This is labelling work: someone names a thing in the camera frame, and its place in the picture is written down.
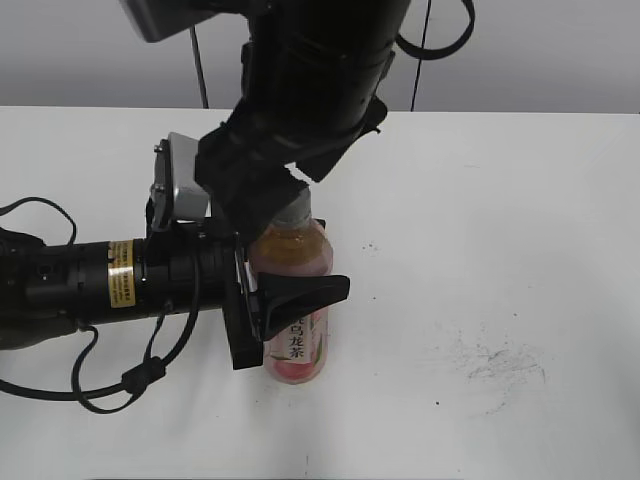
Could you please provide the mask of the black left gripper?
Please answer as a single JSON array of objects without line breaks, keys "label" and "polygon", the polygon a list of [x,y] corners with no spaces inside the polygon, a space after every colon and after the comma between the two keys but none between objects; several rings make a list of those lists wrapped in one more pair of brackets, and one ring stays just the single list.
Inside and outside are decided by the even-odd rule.
[{"label": "black left gripper", "polygon": [[249,248],[220,219],[207,218],[200,233],[200,306],[222,309],[235,370],[261,366],[267,341],[349,296],[350,279],[343,275],[254,277]]}]

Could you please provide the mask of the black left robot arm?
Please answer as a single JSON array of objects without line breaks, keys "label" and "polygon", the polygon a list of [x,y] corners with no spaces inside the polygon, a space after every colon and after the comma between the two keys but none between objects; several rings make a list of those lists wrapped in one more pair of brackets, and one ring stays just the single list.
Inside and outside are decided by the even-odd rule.
[{"label": "black left robot arm", "polygon": [[145,239],[47,246],[1,233],[1,347],[15,350],[99,325],[186,313],[223,313],[232,366],[263,362],[266,341],[348,297],[342,275],[261,273],[251,290],[237,235],[216,219],[175,223]]}]

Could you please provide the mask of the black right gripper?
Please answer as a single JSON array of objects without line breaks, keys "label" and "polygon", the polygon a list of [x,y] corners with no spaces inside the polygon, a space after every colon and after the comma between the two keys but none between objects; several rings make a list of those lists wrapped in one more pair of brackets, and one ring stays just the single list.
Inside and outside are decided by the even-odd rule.
[{"label": "black right gripper", "polygon": [[308,187],[290,173],[289,164],[312,181],[322,181],[360,137],[379,130],[387,113],[386,105],[373,98],[354,128],[340,134],[327,128],[308,133],[296,124],[279,124],[242,100],[226,121],[199,140],[195,179],[230,228],[250,244]]}]

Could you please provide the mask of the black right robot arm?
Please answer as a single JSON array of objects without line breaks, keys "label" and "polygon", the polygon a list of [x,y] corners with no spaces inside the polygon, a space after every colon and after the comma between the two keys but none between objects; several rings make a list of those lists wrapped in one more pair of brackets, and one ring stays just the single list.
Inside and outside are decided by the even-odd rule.
[{"label": "black right robot arm", "polygon": [[376,90],[406,1],[274,1],[249,17],[242,97],[199,142],[196,179],[251,243],[384,120]]}]

